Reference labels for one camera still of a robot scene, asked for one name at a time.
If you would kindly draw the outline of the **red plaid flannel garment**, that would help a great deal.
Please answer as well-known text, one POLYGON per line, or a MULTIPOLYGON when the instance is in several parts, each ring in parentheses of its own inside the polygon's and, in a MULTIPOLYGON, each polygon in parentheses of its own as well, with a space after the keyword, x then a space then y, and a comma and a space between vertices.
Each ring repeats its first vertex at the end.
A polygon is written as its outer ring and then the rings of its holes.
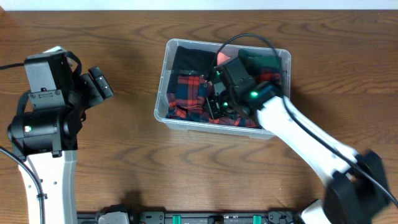
POLYGON ((206 97, 213 91, 212 84, 205 80, 199 71, 173 69, 170 74, 167 88, 169 102, 167 119, 210 123, 224 126, 256 128, 259 126, 251 119, 244 119, 237 113, 223 115, 213 119, 205 111, 206 97))

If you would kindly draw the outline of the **pink garment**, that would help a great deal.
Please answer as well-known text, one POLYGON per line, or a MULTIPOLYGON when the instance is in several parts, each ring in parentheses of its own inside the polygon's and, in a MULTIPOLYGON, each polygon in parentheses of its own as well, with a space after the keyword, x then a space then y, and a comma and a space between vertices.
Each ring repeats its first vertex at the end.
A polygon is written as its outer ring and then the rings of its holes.
POLYGON ((228 61, 229 59, 230 59, 229 56, 225 55, 223 52, 219 52, 219 53, 217 54, 216 64, 217 64, 217 65, 220 65, 220 64, 222 64, 223 62, 228 61))

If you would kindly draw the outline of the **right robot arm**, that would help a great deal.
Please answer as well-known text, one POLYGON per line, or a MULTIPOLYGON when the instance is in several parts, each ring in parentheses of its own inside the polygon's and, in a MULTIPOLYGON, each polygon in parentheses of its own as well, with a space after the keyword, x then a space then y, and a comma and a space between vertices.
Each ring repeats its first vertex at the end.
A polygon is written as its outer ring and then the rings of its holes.
POLYGON ((381 158, 359 154, 320 129, 286 97, 284 78, 258 83, 238 58, 210 68, 219 107, 254 119, 292 148, 325 186, 325 197, 297 215, 300 223, 370 223, 397 199, 388 188, 381 158))

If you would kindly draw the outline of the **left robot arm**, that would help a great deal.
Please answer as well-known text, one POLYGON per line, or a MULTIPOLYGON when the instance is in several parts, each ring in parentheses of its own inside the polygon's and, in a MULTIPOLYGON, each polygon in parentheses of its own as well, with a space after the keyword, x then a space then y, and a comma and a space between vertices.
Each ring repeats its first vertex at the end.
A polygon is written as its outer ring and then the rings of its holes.
POLYGON ((79 58, 61 46, 28 56, 30 89, 7 129, 26 192, 29 223, 77 223, 77 134, 85 111, 114 91, 99 67, 82 72, 79 58))

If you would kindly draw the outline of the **black garment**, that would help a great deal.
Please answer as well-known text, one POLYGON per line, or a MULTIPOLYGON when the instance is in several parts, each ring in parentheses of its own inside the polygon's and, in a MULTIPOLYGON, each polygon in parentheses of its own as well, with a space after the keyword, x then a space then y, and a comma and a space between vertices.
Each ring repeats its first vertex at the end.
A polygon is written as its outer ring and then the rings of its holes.
POLYGON ((176 93, 179 76, 208 78, 213 66, 214 52, 177 47, 170 74, 167 93, 176 93))

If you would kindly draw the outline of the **green garment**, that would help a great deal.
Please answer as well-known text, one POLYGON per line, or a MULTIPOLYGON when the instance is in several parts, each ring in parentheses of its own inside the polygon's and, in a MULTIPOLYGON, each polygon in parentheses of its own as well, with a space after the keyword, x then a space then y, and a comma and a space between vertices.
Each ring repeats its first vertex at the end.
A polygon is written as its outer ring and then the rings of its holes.
POLYGON ((248 74, 252 76, 280 72, 278 60, 274 55, 262 55, 241 49, 238 52, 238 58, 244 65, 248 74))

